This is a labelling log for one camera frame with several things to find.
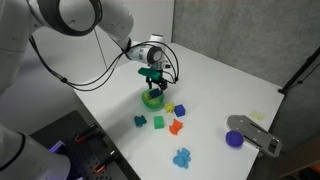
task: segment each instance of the red toy block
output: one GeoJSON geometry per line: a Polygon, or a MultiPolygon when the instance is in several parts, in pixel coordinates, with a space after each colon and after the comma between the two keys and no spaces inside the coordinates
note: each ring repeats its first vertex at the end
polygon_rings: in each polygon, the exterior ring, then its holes
{"type": "Polygon", "coordinates": [[[183,123],[174,119],[173,120],[173,124],[172,126],[169,127],[169,131],[174,134],[174,135],[177,135],[178,134],[178,131],[182,128],[183,126],[183,123]]]}

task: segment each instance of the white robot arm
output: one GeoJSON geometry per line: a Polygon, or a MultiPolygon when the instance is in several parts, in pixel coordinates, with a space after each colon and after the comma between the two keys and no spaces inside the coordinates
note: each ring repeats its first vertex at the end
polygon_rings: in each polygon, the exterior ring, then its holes
{"type": "MultiPolygon", "coordinates": [[[[129,38],[133,17],[121,0],[2,0],[0,96],[13,83],[28,39],[38,28],[46,26],[65,35],[84,36],[97,25],[126,52],[128,59],[150,65],[163,61],[163,45],[130,49],[134,44],[129,38]]],[[[152,35],[150,41],[164,43],[164,37],[152,35]]]]}
{"type": "MultiPolygon", "coordinates": [[[[38,28],[84,36],[97,25],[129,59],[163,69],[164,37],[151,36],[160,45],[132,48],[133,18],[121,0],[0,0],[0,96],[14,82],[29,37],[38,28]]],[[[49,154],[30,137],[0,125],[0,179],[65,179],[68,168],[66,157],[49,154]]]]}

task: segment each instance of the green toy block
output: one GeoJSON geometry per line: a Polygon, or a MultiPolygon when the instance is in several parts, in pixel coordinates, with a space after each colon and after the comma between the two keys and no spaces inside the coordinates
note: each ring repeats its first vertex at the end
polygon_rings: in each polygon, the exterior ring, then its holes
{"type": "Polygon", "coordinates": [[[161,129],[164,128],[164,120],[162,116],[155,116],[154,117],[154,128],[161,129]]]}
{"type": "Polygon", "coordinates": [[[161,74],[151,68],[140,68],[138,73],[153,80],[159,80],[161,78],[161,74]]]}

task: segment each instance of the gray metal bracket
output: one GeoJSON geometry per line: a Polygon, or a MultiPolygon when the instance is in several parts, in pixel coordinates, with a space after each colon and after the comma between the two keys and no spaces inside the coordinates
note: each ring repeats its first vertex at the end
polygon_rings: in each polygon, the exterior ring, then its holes
{"type": "Polygon", "coordinates": [[[227,124],[231,130],[241,133],[245,141],[271,157],[278,157],[282,142],[244,115],[232,115],[227,124]]]}

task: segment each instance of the table surface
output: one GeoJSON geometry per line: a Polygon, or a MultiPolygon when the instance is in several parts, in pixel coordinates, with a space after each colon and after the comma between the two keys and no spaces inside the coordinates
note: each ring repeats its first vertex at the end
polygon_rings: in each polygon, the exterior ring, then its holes
{"type": "Polygon", "coordinates": [[[268,130],[283,100],[278,86],[171,43],[180,62],[180,81],[165,91],[165,102],[183,104],[186,116],[177,136],[169,132],[175,114],[150,112],[141,101],[147,89],[137,73],[141,64],[118,67],[110,81],[93,92],[76,94],[108,133],[141,179],[246,179],[258,154],[248,143],[233,149],[225,142],[230,115],[263,114],[255,122],[268,130]],[[136,115],[146,125],[137,128],[136,115]],[[155,130],[153,117],[163,115],[166,127],[155,130]],[[172,160],[182,147],[191,152],[189,169],[172,160]]]}

